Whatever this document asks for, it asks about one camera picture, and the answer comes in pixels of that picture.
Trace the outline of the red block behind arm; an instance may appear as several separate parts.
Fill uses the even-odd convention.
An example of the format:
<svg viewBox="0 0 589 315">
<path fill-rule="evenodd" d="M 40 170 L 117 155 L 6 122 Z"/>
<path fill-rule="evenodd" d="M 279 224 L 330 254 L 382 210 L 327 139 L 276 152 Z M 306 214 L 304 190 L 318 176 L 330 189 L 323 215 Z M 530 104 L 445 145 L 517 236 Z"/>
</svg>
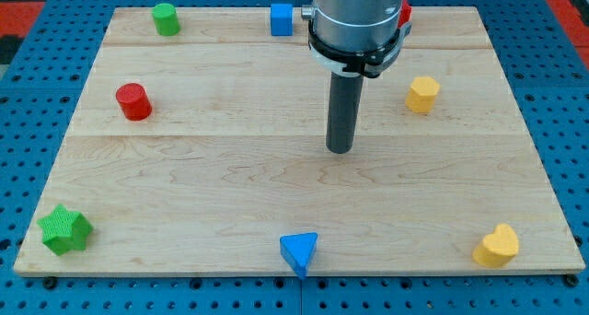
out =
<svg viewBox="0 0 589 315">
<path fill-rule="evenodd" d="M 406 23 L 411 20 L 412 7 L 409 0 L 402 0 L 400 15 L 398 19 L 398 28 L 402 28 Z"/>
</svg>

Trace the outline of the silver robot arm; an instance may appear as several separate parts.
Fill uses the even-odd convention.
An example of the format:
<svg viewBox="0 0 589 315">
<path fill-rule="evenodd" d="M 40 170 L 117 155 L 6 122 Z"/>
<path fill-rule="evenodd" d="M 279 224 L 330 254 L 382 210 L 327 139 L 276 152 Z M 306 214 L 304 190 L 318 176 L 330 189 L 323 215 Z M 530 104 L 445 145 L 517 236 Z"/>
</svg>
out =
<svg viewBox="0 0 589 315">
<path fill-rule="evenodd" d="M 403 0 L 313 0 L 303 10 L 311 55 L 343 77 L 376 78 L 398 58 L 410 23 Z"/>
</svg>

